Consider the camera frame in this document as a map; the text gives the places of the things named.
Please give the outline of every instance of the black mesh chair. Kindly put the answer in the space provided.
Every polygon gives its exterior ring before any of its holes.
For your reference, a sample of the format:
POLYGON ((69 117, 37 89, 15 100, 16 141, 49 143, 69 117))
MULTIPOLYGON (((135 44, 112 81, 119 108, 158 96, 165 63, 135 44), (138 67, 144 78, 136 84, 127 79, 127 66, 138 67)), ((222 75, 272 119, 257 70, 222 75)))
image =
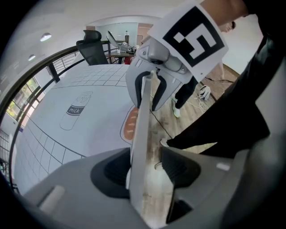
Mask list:
POLYGON ((95 30, 84 30, 85 36, 76 46, 89 65, 108 64, 101 43, 101 33, 95 30))

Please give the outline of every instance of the desk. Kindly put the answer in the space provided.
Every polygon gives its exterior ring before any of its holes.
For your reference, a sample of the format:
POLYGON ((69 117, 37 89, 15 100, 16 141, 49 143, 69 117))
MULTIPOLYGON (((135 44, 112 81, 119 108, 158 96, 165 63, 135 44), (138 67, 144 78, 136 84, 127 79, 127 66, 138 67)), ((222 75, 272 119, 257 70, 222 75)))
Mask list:
POLYGON ((136 111, 125 82, 128 67, 84 61, 45 95, 16 144, 15 181, 21 194, 62 164, 131 146, 126 124, 136 111))
POLYGON ((106 57, 109 58, 109 61, 111 62, 111 58, 118 58, 118 64, 122 64, 122 59, 126 58, 126 57, 134 57, 135 54, 131 54, 131 53, 127 53, 127 52, 121 52, 121 53, 117 53, 116 52, 112 52, 110 54, 106 54, 106 57))

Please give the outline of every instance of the white sneaker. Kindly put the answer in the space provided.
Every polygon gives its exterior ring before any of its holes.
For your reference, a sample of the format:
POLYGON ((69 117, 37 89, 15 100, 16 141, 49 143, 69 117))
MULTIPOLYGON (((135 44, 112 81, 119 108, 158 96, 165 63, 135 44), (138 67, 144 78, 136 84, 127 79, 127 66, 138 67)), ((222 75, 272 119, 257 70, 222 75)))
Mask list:
POLYGON ((161 144, 162 146, 164 146, 164 147, 169 147, 168 144, 167 144, 167 139, 166 139, 166 138, 162 138, 162 139, 160 140, 160 144, 161 144))
POLYGON ((180 112, 180 109, 176 108, 176 102, 177 102, 177 99, 172 98, 172 108, 173 108, 174 116, 176 118, 179 118, 181 116, 181 112, 180 112))
POLYGON ((172 100, 174 101, 174 102, 177 102, 178 100, 175 98, 175 96, 172 96, 172 100))

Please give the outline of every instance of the wooden floor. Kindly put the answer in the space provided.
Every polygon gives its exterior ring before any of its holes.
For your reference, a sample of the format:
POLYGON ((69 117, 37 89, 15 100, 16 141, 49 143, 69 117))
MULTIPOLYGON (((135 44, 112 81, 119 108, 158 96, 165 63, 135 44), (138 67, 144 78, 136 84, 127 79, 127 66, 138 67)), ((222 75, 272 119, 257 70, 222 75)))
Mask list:
MULTIPOLYGON (((219 79, 219 69, 215 68, 208 77, 214 80, 219 79)), ((225 69, 225 79, 234 81, 236 76, 225 69)), ((205 84, 211 87, 212 93, 215 94, 214 97, 216 99, 219 98, 223 94, 224 90, 231 85, 231 83, 212 81, 205 82, 205 84)), ((155 94, 158 85, 158 79, 153 77, 151 89, 152 95, 155 94)), ((201 87, 202 84, 197 85, 194 94, 181 108, 181 117, 179 119, 175 118, 172 113, 171 99, 168 99, 168 101, 158 111, 150 112, 142 218, 151 228, 161 228, 166 225, 165 221, 172 199, 173 186, 166 172, 160 164, 155 169, 155 165, 160 162, 160 139, 170 139, 170 137, 173 138, 180 134, 195 120, 197 120, 203 112, 207 110, 207 108, 215 103, 215 100, 210 97, 209 100, 204 102, 205 109, 200 109, 200 101, 196 99, 196 97, 201 87)), ((213 144, 194 146, 186 150, 193 153, 200 153, 212 145, 213 144)))

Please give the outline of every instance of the black sleeve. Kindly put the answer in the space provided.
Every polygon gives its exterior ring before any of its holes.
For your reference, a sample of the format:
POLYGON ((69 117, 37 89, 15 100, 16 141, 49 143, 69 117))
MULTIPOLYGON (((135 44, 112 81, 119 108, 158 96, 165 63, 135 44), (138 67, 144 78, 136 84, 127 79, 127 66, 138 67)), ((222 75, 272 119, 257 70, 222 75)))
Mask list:
POLYGON ((243 2, 245 3, 249 14, 258 13, 258 7, 261 5, 261 2, 259 0, 243 0, 243 2))

